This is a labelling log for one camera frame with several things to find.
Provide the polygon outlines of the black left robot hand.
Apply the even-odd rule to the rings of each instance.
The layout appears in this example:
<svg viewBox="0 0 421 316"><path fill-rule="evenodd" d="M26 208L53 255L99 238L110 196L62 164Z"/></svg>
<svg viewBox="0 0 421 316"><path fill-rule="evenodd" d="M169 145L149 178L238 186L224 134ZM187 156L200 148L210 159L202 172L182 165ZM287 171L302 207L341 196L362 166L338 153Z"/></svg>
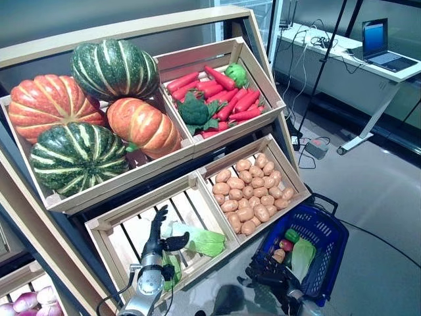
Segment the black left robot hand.
<svg viewBox="0 0 421 316"><path fill-rule="evenodd" d="M162 256L163 251L178 251L184 248L189 242L189 232L183 233L181 236L172 236L167 239L161 238L162 222L166 219L168 206L162 206L155 214L151 222L149 238L146 241L141 259L145 259L148 255Z"/></svg>

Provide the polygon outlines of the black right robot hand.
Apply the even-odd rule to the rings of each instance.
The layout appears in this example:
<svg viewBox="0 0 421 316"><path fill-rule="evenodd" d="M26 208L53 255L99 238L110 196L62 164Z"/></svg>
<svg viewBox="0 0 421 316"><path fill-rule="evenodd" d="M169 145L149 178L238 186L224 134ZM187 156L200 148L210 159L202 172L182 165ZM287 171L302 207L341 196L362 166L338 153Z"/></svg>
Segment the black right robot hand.
<svg viewBox="0 0 421 316"><path fill-rule="evenodd" d="M268 286L275 296L287 296L290 290L300 287L292 272L278 263L268 253L257 250L245 270L246 275L257 284Z"/></svg>

